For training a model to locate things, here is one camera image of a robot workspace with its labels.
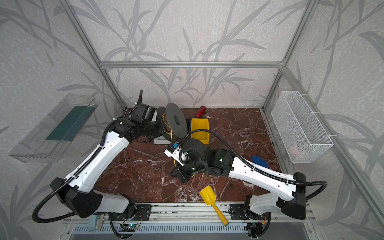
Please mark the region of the grey cable spool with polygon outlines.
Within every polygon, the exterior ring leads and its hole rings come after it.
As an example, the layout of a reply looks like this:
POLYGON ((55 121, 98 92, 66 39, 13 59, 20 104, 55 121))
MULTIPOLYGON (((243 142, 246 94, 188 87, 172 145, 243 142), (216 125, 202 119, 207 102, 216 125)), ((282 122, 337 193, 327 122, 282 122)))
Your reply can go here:
POLYGON ((188 124, 182 110, 174 103, 157 108, 157 120, 162 120, 166 126, 163 137, 170 142, 183 139, 188 133, 188 124))

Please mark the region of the yellow plastic scoop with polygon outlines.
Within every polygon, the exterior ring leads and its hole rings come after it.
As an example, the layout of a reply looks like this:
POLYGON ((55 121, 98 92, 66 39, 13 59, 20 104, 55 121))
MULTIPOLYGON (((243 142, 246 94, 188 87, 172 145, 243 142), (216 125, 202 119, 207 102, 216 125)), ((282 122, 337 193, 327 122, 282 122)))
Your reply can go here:
POLYGON ((200 191, 200 196, 202 197, 203 201, 206 205, 212 206, 217 213, 219 219, 223 223, 223 225, 226 227, 229 224, 229 221, 224 216, 224 214, 219 210, 219 208, 216 206, 216 195, 212 189, 211 186, 206 186, 200 191))

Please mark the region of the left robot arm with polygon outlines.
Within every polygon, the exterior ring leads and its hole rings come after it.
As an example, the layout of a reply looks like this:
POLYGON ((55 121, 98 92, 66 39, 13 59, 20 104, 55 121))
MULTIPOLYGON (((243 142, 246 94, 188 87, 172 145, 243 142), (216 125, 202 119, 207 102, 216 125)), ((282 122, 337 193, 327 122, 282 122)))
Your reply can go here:
POLYGON ((95 150, 65 178, 52 181, 53 191, 34 209, 32 220, 45 224, 72 216, 87 218, 93 214, 116 213, 132 215, 133 204, 122 195, 112 195, 94 190, 94 186, 116 156, 139 137, 153 140, 166 132, 157 109, 138 103, 127 114, 114 118, 105 128, 101 142, 95 150), (54 196, 67 206, 71 213, 44 219, 39 211, 54 196))

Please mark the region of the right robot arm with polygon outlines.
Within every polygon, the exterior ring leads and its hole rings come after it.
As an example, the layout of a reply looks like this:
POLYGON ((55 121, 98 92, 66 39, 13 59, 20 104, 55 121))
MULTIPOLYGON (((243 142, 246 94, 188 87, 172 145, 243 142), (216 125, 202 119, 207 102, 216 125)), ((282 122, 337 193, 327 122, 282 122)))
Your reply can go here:
POLYGON ((166 156, 178 163, 171 176, 185 184, 194 174, 205 173, 241 180, 268 191, 264 195, 247 197, 245 211, 256 215, 281 212, 293 219, 303 220, 306 217, 306 202, 328 185, 326 181, 308 182, 306 176, 299 172, 283 174, 248 161, 218 134, 206 130, 225 145, 224 149, 211 150, 192 138, 194 133, 188 133, 180 142, 172 142, 166 148, 166 156))

